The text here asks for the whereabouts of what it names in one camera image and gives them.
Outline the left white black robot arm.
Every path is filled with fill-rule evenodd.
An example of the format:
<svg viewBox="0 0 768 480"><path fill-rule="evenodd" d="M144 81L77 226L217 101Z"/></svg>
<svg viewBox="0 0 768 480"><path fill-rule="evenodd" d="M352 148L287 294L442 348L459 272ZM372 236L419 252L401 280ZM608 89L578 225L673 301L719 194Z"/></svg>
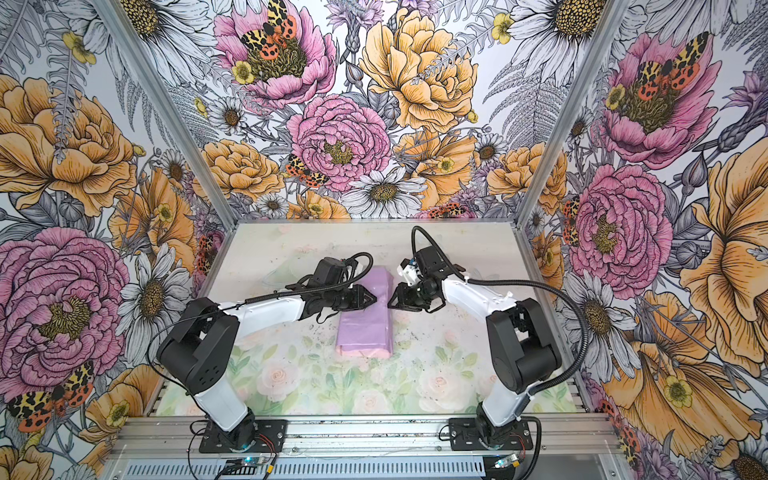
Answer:
<svg viewBox="0 0 768 480"><path fill-rule="evenodd" d="M207 297L186 305L156 358L208 418L222 447L246 452L261 441L252 410L227 378L235 344L275 325L319 319L325 310L354 312L374 305L376 296L359 284L373 265L368 252L325 257L314 272L282 290L227 305Z"/></svg>

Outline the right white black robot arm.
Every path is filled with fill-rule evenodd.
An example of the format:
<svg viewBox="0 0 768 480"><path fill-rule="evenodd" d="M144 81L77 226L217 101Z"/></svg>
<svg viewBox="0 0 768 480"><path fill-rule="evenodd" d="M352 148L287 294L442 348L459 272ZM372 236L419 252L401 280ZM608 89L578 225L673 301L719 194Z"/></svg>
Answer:
<svg viewBox="0 0 768 480"><path fill-rule="evenodd" d="M397 274L401 282L388 308L432 314L451 304L486 327L497 380L476 409L476 432L468 438L469 446L487 450L530 447L523 413L536 396L534 389L562 365L541 305L469 279L435 247L404 259Z"/></svg>

